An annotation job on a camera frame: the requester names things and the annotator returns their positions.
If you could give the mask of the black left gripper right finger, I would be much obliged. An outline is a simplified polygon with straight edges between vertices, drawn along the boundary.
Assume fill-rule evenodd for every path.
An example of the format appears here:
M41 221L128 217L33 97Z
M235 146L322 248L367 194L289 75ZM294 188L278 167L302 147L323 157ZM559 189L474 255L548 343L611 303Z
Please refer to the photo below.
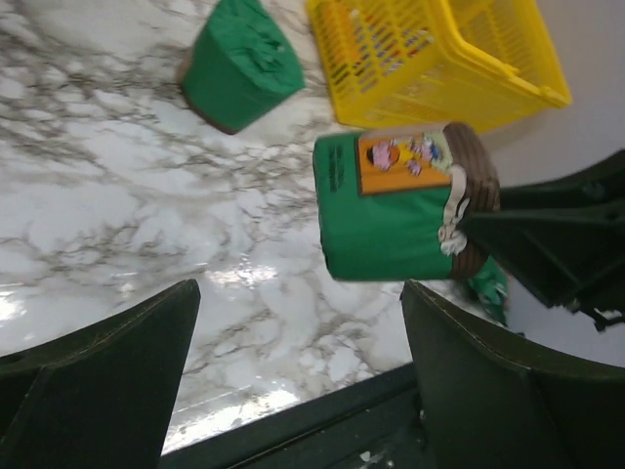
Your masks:
M419 282L400 301L436 468L623 467L623 368L531 342Z

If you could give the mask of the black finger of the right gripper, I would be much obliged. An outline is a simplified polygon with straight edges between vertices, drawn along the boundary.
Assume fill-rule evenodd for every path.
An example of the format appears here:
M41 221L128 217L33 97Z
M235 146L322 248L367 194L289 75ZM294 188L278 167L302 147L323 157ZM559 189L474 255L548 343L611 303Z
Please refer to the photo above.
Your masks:
M624 204L477 213L467 238L545 306L624 307Z
M624 149L568 176L542 183L504 187L500 208L581 208L624 198Z

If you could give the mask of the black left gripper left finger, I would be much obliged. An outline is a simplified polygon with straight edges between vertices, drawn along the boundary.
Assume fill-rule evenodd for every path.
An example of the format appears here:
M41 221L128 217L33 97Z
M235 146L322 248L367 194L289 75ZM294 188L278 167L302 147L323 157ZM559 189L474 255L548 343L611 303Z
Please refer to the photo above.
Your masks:
M155 468L200 305L196 280L1 359L4 468Z

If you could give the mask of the green brown paper roll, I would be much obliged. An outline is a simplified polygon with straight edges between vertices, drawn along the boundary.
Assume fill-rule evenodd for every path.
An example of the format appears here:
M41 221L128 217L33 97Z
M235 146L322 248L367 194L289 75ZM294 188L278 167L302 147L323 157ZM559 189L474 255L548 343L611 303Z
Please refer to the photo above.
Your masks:
M500 184L464 122L320 137L312 151L320 245L340 281L464 280L487 253L464 218L500 207Z

